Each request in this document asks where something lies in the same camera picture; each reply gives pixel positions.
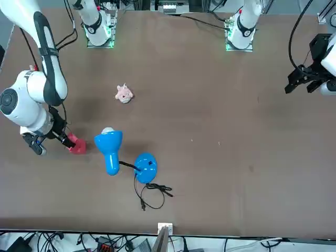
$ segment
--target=cable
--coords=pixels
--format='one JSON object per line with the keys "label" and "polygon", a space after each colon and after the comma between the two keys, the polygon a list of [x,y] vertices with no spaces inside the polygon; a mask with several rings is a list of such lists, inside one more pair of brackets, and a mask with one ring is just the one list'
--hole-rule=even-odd
{"label": "cable", "polygon": [[295,32],[296,28],[298,27],[298,25],[299,25],[299,23],[300,23],[300,21],[301,21],[303,15],[305,14],[305,12],[307,11],[308,7],[310,6],[310,4],[311,4],[313,1],[314,1],[314,0],[309,0],[309,2],[306,4],[305,8],[304,8],[303,11],[301,12],[301,14],[300,14],[298,20],[296,21],[296,23],[295,23],[295,25],[294,25],[294,27],[293,27],[293,30],[292,30],[292,32],[291,32],[291,34],[290,34],[290,37],[289,37],[289,43],[288,43],[288,56],[289,56],[289,60],[290,60],[290,62],[292,63],[292,65],[295,67],[295,69],[296,69],[297,71],[299,71],[299,72],[300,72],[302,75],[304,75],[304,76],[314,77],[314,78],[316,79],[316,77],[318,77],[318,75],[312,75],[312,74],[310,74],[310,73],[306,73],[306,72],[304,72],[302,69],[300,69],[300,68],[295,64],[295,62],[293,61],[293,57],[292,57],[292,49],[291,49],[294,32]]}
{"label": "cable", "polygon": [[[134,190],[135,190],[135,193],[136,195],[138,196],[138,198],[140,199],[140,203],[141,203],[141,208],[142,210],[145,211],[146,209],[146,206],[150,207],[151,209],[160,209],[163,205],[164,205],[164,201],[165,201],[165,196],[164,194],[168,195],[169,197],[173,197],[172,194],[168,193],[167,191],[171,191],[172,188],[171,187],[167,187],[165,185],[158,185],[158,184],[155,184],[155,183],[147,183],[145,184],[145,186],[143,187],[143,189],[141,190],[141,193],[139,194],[138,191],[137,191],[137,187],[135,186],[135,179],[136,179],[136,176],[134,176]],[[143,198],[142,198],[142,193],[143,191],[145,190],[145,188],[149,189],[149,190],[152,190],[152,189],[158,189],[160,190],[160,192],[162,193],[162,197],[163,197],[163,201],[162,201],[162,204],[161,206],[159,207],[153,207],[151,205],[149,205]]]}
{"label": "cable", "polygon": [[224,244],[224,250],[223,250],[223,252],[226,252],[226,244],[227,244],[227,241],[228,241],[229,239],[226,239],[225,240],[225,244]]}
{"label": "cable", "polygon": [[65,109],[64,103],[62,102],[63,112],[64,112],[64,127],[63,134],[65,134],[65,129],[67,127],[67,110]]}
{"label": "cable", "polygon": [[233,248],[229,248],[226,250],[226,252],[232,252],[232,251],[236,251],[236,250],[240,250],[240,249],[245,249],[245,248],[249,248],[249,247],[253,247],[258,243],[264,243],[264,242],[271,242],[271,241],[279,241],[282,240],[281,237],[277,237],[277,238],[270,238],[270,239],[264,239],[264,240],[256,240],[250,244],[247,245],[242,245],[242,246],[237,246],[237,247],[233,247]]}
{"label": "cable", "polygon": [[[138,237],[139,237],[139,236],[137,235],[137,236],[133,237],[132,239],[128,240],[128,242],[131,242],[131,241],[133,241],[134,239],[136,239],[136,238],[138,238]],[[127,244],[127,243],[125,243],[124,245],[122,245],[116,252],[122,250],[122,248],[123,248],[126,244]]]}
{"label": "cable", "polygon": [[222,22],[226,21],[225,18],[218,17],[218,15],[216,13],[214,13],[212,10],[209,10],[208,12],[211,13],[212,15],[214,15],[214,17],[217,18],[219,21],[222,21]]}
{"label": "cable", "polygon": [[303,65],[306,63],[306,60],[307,60],[307,58],[308,58],[309,53],[310,53],[310,49],[309,49],[309,51],[307,52],[306,58],[304,59],[304,62],[303,62]]}
{"label": "cable", "polygon": [[336,28],[336,26],[335,26],[335,25],[333,25],[333,24],[331,23],[331,19],[332,19],[332,17],[333,17],[334,15],[336,15],[336,13],[334,13],[334,14],[332,14],[332,15],[330,16],[329,23],[330,23],[330,26],[331,26],[331,27],[334,27],[334,28]]}
{"label": "cable", "polygon": [[135,169],[135,170],[138,171],[138,172],[141,172],[141,170],[140,170],[138,167],[136,167],[135,165],[133,165],[133,164],[129,164],[129,163],[126,163],[126,162],[124,162],[124,161],[119,161],[119,164],[122,164],[122,165],[124,165],[124,166],[133,168],[133,169]]}
{"label": "cable", "polygon": [[267,245],[264,245],[262,242],[260,242],[260,244],[264,247],[264,248],[268,248],[268,251],[271,252],[271,248],[278,246],[281,243],[281,241],[276,242],[275,244],[270,244],[267,241]]}
{"label": "cable", "polygon": [[176,251],[175,251],[175,246],[174,246],[174,241],[172,240],[172,237],[169,236],[169,239],[170,239],[170,241],[172,242],[172,246],[173,246],[173,250],[174,250],[174,252],[176,252]]}
{"label": "cable", "polygon": [[203,23],[203,24],[206,24],[206,25],[210,25],[210,26],[213,26],[213,27],[222,29],[222,30],[229,30],[229,28],[225,28],[225,27],[218,26],[218,25],[213,25],[213,24],[207,23],[207,22],[205,22],[205,21],[203,21],[203,20],[199,20],[199,19],[197,19],[197,18],[194,18],[194,17],[188,17],[188,16],[179,16],[179,17],[189,18],[189,19],[192,19],[192,20],[194,20],[194,21],[197,21],[197,22],[200,22],[200,23]]}
{"label": "cable", "polygon": [[217,10],[217,8],[222,4],[223,6],[226,4],[227,0],[221,0],[219,4],[212,10],[213,12]]}
{"label": "cable", "polygon": [[65,9],[66,9],[66,11],[67,11],[67,13],[68,13],[68,16],[69,16],[69,18],[70,18],[70,20],[72,21],[72,24],[73,24],[73,31],[72,31],[72,33],[71,34],[69,34],[69,35],[67,35],[64,39],[62,39],[60,42],[58,42],[57,44],[56,44],[56,46],[58,46],[58,45],[60,45],[62,42],[64,42],[67,38],[69,38],[70,36],[72,36],[74,33],[76,34],[76,36],[75,36],[75,38],[73,39],[73,40],[71,40],[71,41],[69,41],[69,42],[67,42],[67,43],[65,43],[65,44],[63,44],[63,45],[61,45],[60,47],[58,47],[57,48],[57,50],[58,51],[60,51],[62,48],[64,48],[64,47],[66,47],[66,46],[68,46],[68,45],[70,45],[70,44],[72,44],[73,42],[75,42],[76,40],[77,40],[77,38],[78,38],[78,33],[77,33],[77,30],[76,30],[76,27],[75,27],[75,19],[74,19],[74,15],[72,14],[72,11],[71,11],[71,7],[70,7],[70,4],[69,4],[69,1],[68,0],[63,0],[63,2],[64,2],[64,6],[65,6]]}
{"label": "cable", "polygon": [[27,37],[26,37],[26,34],[25,34],[25,32],[22,30],[22,28],[20,28],[20,31],[21,31],[22,35],[24,36],[24,38],[25,38],[25,40],[26,40],[27,46],[28,46],[29,51],[30,51],[30,54],[31,54],[31,56],[32,56],[32,58],[33,58],[34,64],[35,64],[35,66],[36,66],[36,69],[37,69],[37,71],[39,71],[39,69],[38,69],[38,65],[37,65],[37,62],[36,62],[36,59],[35,59],[35,56],[34,56],[34,54],[33,54],[32,48],[31,48],[31,46],[30,46],[30,44],[29,44],[29,42],[28,42],[28,39],[27,39]]}

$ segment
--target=blue desk lamp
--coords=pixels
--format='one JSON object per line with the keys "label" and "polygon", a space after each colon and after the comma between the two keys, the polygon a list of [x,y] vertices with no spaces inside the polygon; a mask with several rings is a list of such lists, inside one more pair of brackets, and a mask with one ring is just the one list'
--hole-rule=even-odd
{"label": "blue desk lamp", "polygon": [[134,165],[119,161],[118,151],[122,142],[122,131],[108,127],[103,129],[100,135],[94,138],[98,150],[104,155],[106,171],[114,176],[119,172],[119,165],[125,165],[134,169],[135,176],[140,183],[150,183],[156,176],[158,164],[150,153],[142,153],[136,159]]}

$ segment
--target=stuffed animal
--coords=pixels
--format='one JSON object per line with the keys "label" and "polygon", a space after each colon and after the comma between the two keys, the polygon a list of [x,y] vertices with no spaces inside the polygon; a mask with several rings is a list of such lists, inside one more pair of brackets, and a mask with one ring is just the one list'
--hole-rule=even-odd
{"label": "stuffed animal", "polygon": [[116,94],[115,98],[117,100],[120,100],[122,103],[128,103],[132,98],[133,94],[131,90],[126,86],[126,83],[124,83],[123,86],[117,86],[118,93]]}

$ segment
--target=brown tabletop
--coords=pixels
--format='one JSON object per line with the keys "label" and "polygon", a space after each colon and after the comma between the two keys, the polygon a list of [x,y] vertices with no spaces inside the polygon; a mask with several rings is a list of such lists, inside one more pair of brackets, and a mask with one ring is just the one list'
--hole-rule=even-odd
{"label": "brown tabletop", "polygon": [[[71,32],[64,10],[45,13],[56,41]],[[0,226],[156,233],[158,222],[170,222],[175,234],[335,237],[336,100],[304,86],[284,92],[296,19],[262,16],[253,53],[226,52],[222,30],[154,12],[126,12],[114,49],[87,49],[79,28],[60,61],[70,128],[88,153],[46,140],[47,155],[36,156],[0,116]],[[316,17],[302,19],[297,64],[321,32]],[[32,64],[15,28],[0,88]],[[114,99],[125,82],[135,94],[129,104]],[[155,155],[154,181],[174,194],[162,209],[142,211],[131,169],[107,175],[93,143],[107,126],[123,131],[121,160]],[[159,191],[144,197],[162,200]]]}

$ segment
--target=power cord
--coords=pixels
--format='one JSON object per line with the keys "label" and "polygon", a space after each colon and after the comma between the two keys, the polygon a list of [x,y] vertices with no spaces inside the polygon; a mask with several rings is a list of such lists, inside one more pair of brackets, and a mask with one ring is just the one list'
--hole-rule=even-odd
{"label": "power cord", "polygon": [[194,17],[182,16],[182,15],[180,15],[179,17],[189,18],[189,19],[191,19],[191,20],[194,20],[194,21],[197,21],[197,22],[200,22],[200,23],[202,23],[202,24],[206,24],[206,25],[209,25],[209,26],[212,26],[212,27],[216,27],[216,28],[218,28],[218,29],[222,29],[222,30],[230,30],[229,28],[225,28],[225,27],[223,27],[223,26],[219,26],[219,25],[213,25],[213,24],[210,24],[210,23],[205,22],[205,21],[203,21],[203,20],[194,18]]}
{"label": "power cord", "polygon": [[267,241],[267,245],[264,245],[262,242],[260,242],[260,244],[264,247],[264,248],[268,248],[268,252],[271,252],[271,248],[278,246],[281,243],[281,241],[276,242],[275,244],[270,244]]}
{"label": "power cord", "polygon": [[[134,176],[134,190],[135,190],[135,193],[136,195],[138,196],[138,198],[140,199],[140,203],[141,203],[141,208],[142,210],[146,210],[146,206],[150,207],[151,209],[160,209],[163,205],[164,205],[164,201],[165,201],[165,194],[169,197],[173,197],[172,194],[170,194],[168,191],[171,191],[172,188],[171,187],[168,187],[168,186],[165,186],[165,185],[158,185],[158,184],[155,184],[155,183],[147,183],[145,184],[145,186],[142,188],[141,190],[141,193],[139,194],[138,191],[137,191],[137,187],[135,185],[135,182],[136,182],[136,175]],[[162,193],[162,197],[163,197],[163,201],[162,201],[162,204],[161,206],[159,207],[154,207],[154,206],[151,206],[149,205],[142,197],[142,193],[143,191],[146,189],[149,189],[149,190],[153,190],[153,189],[158,189],[161,193]]]}
{"label": "power cord", "polygon": [[27,36],[26,36],[25,32],[22,30],[22,28],[20,28],[20,31],[21,31],[23,37],[25,38],[25,41],[26,41],[27,46],[28,46],[28,48],[29,48],[31,57],[33,58],[34,64],[35,64],[35,66],[36,66],[36,69],[37,69],[37,71],[39,71],[39,68],[38,68],[38,65],[37,65],[36,58],[35,58],[35,56],[34,56],[34,54],[33,54],[33,50],[32,50],[32,48],[31,48],[31,46],[30,46],[30,44],[29,44],[29,42],[28,42]]}
{"label": "power cord", "polygon": [[57,48],[58,51],[60,51],[60,50],[61,50],[62,48],[64,48],[64,47],[66,47],[66,46],[72,44],[72,43],[75,42],[75,41],[77,40],[77,38],[78,38],[78,33],[77,33],[77,30],[76,30],[76,27],[75,27],[75,19],[74,19],[74,17],[73,17],[74,15],[72,14],[72,11],[71,11],[71,7],[70,7],[70,4],[69,4],[69,1],[68,1],[68,0],[63,0],[63,2],[64,2],[64,5],[65,5],[65,9],[66,9],[66,11],[67,11],[67,13],[68,13],[68,16],[69,16],[70,20],[72,21],[72,25],[73,25],[73,29],[74,29],[74,30],[72,31],[71,34],[67,35],[64,39],[62,39],[60,42],[58,42],[58,43],[56,44],[56,46],[58,46],[58,45],[60,45],[61,43],[63,43],[67,38],[71,37],[74,33],[76,34],[76,36],[75,36],[75,38],[74,38],[73,40],[71,40],[71,41],[69,41],[69,42],[67,42],[67,43],[65,43],[65,44],[63,44],[63,45],[61,45],[60,47],[58,47],[58,48]]}

